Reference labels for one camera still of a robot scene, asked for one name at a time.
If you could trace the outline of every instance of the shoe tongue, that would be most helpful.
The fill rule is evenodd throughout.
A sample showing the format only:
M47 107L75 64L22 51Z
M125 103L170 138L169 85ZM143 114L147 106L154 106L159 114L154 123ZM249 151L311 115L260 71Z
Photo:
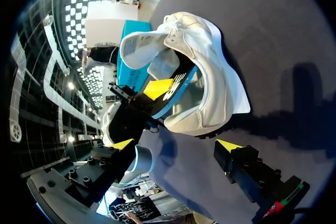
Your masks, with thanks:
M149 64L162 50L167 33L158 31L136 32L125 36L120 44L120 57L131 69L140 69Z

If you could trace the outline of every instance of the bolt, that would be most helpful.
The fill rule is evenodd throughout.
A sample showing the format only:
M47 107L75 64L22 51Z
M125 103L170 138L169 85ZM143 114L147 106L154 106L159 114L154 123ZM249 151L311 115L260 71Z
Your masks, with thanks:
M46 188L45 188L44 186L40 186L40 187L38 188L38 191L39 191L41 194L44 194L47 190L46 190Z
M48 185L49 187L54 187L54 186L56 185L56 183L55 183L55 181L53 181L53 180L48 180L47 185Z
M75 169L71 169L71 170L69 171L69 176L70 176L71 178L77 178L77 172L76 172L76 170L75 170Z
M92 165L92 164L95 163L95 160L94 160L92 157L90 157L90 158L88 158L88 163L89 163L90 165Z
M92 180L91 180L90 177L84 177L84 179L83 179L83 183L84 183L84 185L86 185L86 186L91 186L91 185L92 185Z
M101 168L104 168L105 165L106 165L106 163L105 163L104 161L99 162L99 166L100 166Z

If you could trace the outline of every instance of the yellow triangle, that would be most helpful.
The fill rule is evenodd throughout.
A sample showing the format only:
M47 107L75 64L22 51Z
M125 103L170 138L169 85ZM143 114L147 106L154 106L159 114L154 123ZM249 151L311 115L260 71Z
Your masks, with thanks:
M132 141L134 141L134 139L131 138L131 139L128 139L126 141L122 141L122 142L117 143L117 144L112 144L112 145L110 145L108 147L113 147L115 149L122 150L122 149L124 149L126 147L126 145L128 145Z
M227 141L220 140L220 139L216 139L216 141L218 141L220 144L222 144L224 146L224 148L226 148L230 153L233 149L235 149L237 147L242 147L240 145L232 144L232 143L229 143Z
M174 79L150 81L143 93L154 101L156 98L169 91L173 82Z

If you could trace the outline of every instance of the checkered ceiling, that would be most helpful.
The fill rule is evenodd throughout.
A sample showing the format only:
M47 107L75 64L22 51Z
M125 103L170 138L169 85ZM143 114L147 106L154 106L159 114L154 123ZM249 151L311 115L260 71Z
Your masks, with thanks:
M87 50L85 22L88 10L91 6L109 4L110 0L66 0L65 4L65 31L66 41L73 62L80 61L79 49ZM90 94L99 95L102 93L103 67L95 67L90 70L89 75L83 76L81 68L77 68L82 81L87 86ZM98 108L102 107L102 97L94 96L92 101Z

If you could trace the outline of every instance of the gray cylinder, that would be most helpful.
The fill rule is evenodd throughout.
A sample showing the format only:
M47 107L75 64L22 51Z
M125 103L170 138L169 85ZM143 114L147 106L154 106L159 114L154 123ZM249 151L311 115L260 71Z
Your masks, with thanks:
M133 160L130 167L128 167L129 173L121 179L121 184L127 184L140 174L147 173L152 167L152 153L149 149L141 146L135 146L136 157Z

